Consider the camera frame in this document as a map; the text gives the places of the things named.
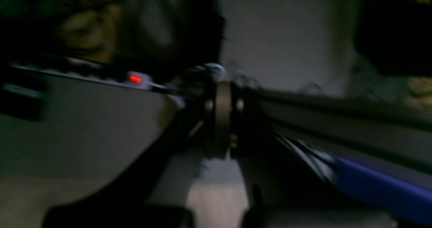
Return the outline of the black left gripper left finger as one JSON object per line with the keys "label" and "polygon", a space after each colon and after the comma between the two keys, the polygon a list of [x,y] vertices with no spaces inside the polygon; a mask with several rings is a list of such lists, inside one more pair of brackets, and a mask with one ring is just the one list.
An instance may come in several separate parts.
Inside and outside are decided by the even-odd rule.
{"label": "black left gripper left finger", "polygon": [[49,209],[45,228],[194,228],[185,208],[203,158],[223,157],[223,84],[211,83],[177,113],[122,174],[77,202]]}

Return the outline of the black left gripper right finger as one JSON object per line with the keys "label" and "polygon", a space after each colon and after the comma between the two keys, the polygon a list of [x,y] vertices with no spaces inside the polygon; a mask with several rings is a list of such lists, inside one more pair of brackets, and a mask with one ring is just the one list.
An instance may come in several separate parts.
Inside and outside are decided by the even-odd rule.
{"label": "black left gripper right finger", "polygon": [[336,228],[335,190],[283,139],[299,130],[289,107],[330,110],[335,99],[231,84],[231,153],[238,160],[250,208],[242,228]]}

